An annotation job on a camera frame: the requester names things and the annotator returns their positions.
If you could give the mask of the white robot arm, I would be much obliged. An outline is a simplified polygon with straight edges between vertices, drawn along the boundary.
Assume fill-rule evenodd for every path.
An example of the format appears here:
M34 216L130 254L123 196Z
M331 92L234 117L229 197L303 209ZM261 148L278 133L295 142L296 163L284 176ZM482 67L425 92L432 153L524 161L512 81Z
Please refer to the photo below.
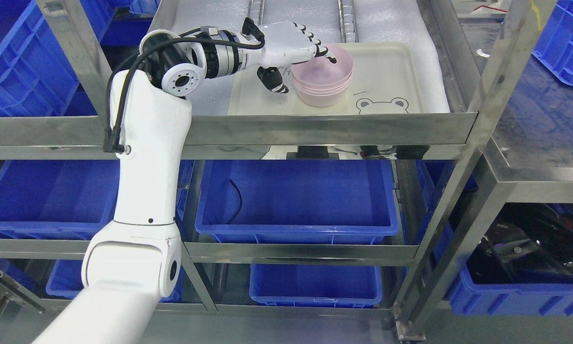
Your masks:
M334 53L306 26L280 22L242 31L214 27L147 33L107 85L103 149L120 161L113 219L91 239L83 290L36 344L136 344L160 299L174 290L182 239L175 220L178 172L192 104L206 78L250 66L275 70Z

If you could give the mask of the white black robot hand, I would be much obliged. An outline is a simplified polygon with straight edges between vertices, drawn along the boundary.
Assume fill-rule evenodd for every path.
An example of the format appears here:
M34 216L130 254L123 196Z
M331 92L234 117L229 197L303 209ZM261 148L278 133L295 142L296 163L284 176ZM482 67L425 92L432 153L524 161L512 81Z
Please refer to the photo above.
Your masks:
M334 54L314 33L303 24L292 21L256 26L246 18L238 40L248 46L243 48L242 68L254 70L264 87L278 94L289 92L280 67L300 65L315 57L324 57L332 64L337 62Z

